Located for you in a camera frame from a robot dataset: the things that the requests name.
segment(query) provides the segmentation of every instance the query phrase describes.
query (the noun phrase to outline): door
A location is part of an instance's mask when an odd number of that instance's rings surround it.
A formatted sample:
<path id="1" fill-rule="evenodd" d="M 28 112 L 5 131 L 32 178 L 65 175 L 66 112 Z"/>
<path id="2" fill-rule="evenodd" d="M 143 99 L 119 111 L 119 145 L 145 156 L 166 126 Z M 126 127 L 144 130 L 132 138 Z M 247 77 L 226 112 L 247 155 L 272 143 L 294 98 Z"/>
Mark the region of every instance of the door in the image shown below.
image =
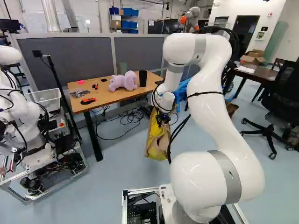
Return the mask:
<path id="1" fill-rule="evenodd" d="M 251 41 L 259 18 L 259 15 L 237 16 L 233 31 L 238 35 L 240 41 L 239 58 L 246 53 L 246 49 Z"/>

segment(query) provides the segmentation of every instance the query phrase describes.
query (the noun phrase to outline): yellow bag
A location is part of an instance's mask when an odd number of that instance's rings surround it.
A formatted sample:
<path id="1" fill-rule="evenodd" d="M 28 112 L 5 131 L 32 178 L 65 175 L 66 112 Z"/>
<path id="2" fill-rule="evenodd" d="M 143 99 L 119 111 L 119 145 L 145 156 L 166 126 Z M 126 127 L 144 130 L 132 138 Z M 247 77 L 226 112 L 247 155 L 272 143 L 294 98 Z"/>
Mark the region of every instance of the yellow bag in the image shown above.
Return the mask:
<path id="1" fill-rule="evenodd" d="M 171 133 L 169 124 L 162 124 L 161 127 L 159 127 L 156 115 L 157 112 L 154 108 L 149 119 L 145 156 L 154 160 L 162 161 L 167 159 L 167 147 Z"/>

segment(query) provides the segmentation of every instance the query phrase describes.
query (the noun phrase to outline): pink item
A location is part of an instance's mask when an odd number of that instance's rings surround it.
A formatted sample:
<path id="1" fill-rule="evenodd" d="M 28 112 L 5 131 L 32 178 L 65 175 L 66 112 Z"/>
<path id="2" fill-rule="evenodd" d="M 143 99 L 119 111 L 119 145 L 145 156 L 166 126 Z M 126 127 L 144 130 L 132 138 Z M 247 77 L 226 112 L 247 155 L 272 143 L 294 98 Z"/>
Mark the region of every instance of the pink item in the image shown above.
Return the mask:
<path id="1" fill-rule="evenodd" d="M 137 75 L 133 71 L 127 71 L 123 75 L 112 75 L 110 80 L 109 90 L 114 92 L 116 88 L 125 87 L 127 90 L 132 91 L 137 89 Z"/>

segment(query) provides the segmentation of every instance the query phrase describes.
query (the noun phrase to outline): blue bin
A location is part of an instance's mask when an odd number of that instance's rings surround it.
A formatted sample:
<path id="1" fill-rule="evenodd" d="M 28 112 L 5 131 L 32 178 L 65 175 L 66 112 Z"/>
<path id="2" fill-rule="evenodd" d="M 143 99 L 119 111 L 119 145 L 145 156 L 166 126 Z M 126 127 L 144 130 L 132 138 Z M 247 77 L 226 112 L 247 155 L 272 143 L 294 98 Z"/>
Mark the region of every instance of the blue bin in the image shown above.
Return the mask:
<path id="1" fill-rule="evenodd" d="M 119 10 L 117 7 L 111 7 L 111 8 L 109 8 L 109 13 L 110 13 L 110 15 L 118 15 Z"/>
<path id="2" fill-rule="evenodd" d="M 132 34 L 138 34 L 138 29 L 132 29 L 132 30 L 130 30 L 130 33 L 132 33 Z"/>
<path id="3" fill-rule="evenodd" d="M 139 10 L 132 9 L 132 16 L 139 16 Z"/>
<path id="4" fill-rule="evenodd" d="M 130 22 L 130 28 L 137 29 L 137 22 Z"/>
<path id="5" fill-rule="evenodd" d="M 122 20 L 121 21 L 121 27 L 122 28 L 130 28 L 130 22 Z"/>
<path id="6" fill-rule="evenodd" d="M 122 8 L 124 15 L 132 15 L 132 8 Z"/>

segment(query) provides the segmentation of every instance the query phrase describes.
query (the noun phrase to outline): blue object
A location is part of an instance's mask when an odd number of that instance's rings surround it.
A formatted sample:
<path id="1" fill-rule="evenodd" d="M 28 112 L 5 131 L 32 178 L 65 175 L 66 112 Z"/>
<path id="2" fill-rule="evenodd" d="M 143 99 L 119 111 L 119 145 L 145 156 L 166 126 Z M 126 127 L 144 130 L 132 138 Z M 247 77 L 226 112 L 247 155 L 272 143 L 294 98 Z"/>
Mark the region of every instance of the blue object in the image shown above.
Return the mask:
<path id="1" fill-rule="evenodd" d="M 139 16 L 139 10 L 132 9 L 131 15 L 132 16 Z"/>
<path id="2" fill-rule="evenodd" d="M 132 15 L 133 10 L 132 8 L 122 8 L 124 15 Z"/>
<path id="3" fill-rule="evenodd" d="M 122 28 L 130 28 L 130 22 L 122 20 L 121 21 L 121 27 Z"/>
<path id="4" fill-rule="evenodd" d="M 177 112 L 180 111 L 180 102 L 182 100 L 186 99 L 187 85 L 188 85 L 189 81 L 191 80 L 191 78 L 186 79 L 185 81 L 180 82 L 179 86 L 178 86 L 178 89 L 175 90 L 174 92 L 172 92 L 174 94 L 174 97 L 175 97 L 174 100 L 175 100 L 176 104 L 178 105 L 177 106 Z"/>
<path id="5" fill-rule="evenodd" d="M 137 22 L 130 22 L 130 28 L 137 29 Z"/>
<path id="6" fill-rule="evenodd" d="M 138 34 L 138 29 L 132 29 L 132 30 L 130 30 L 130 33 L 132 33 L 132 34 Z"/>
<path id="7" fill-rule="evenodd" d="M 111 7 L 111 8 L 109 8 L 109 13 L 110 13 L 110 15 L 118 15 L 119 9 L 117 7 Z"/>

